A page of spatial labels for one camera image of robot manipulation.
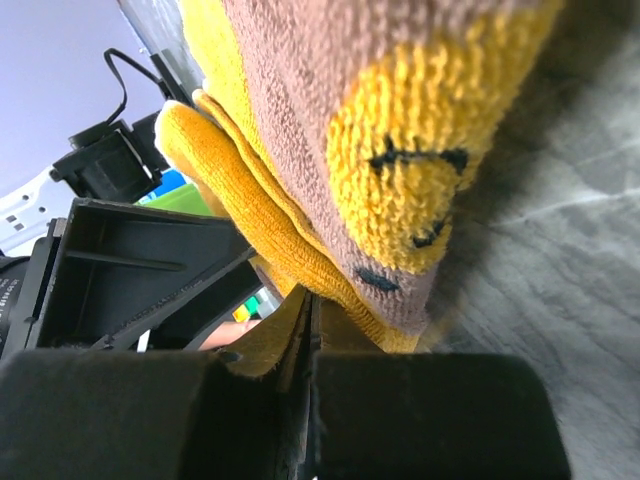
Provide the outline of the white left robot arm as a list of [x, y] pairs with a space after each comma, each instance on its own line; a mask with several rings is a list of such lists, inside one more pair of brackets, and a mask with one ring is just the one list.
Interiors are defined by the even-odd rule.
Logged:
[[141, 205], [39, 175], [1, 201], [1, 354], [195, 350], [256, 310], [253, 249], [193, 185]]

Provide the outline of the yellow brown towel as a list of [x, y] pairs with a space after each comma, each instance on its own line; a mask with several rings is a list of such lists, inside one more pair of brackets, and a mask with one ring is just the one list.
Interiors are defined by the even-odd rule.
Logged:
[[456, 196], [559, 1], [183, 1], [204, 73], [156, 122], [167, 161], [255, 248], [258, 272], [412, 351]]

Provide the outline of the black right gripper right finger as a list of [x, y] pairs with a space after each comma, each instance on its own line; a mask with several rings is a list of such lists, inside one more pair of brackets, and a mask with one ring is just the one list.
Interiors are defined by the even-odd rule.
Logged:
[[499, 354], [391, 354], [314, 299], [311, 432], [320, 479], [568, 479], [545, 386]]

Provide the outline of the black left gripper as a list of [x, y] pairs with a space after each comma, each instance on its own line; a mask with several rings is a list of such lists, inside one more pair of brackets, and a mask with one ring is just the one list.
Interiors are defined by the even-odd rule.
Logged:
[[1, 357], [32, 348], [196, 350], [261, 287], [229, 220], [78, 199], [32, 254], [1, 257]]

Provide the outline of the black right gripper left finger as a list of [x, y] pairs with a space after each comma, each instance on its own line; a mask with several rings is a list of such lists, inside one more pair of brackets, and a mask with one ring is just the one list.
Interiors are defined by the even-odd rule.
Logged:
[[300, 479], [308, 294], [216, 352], [39, 349], [1, 369], [5, 479]]

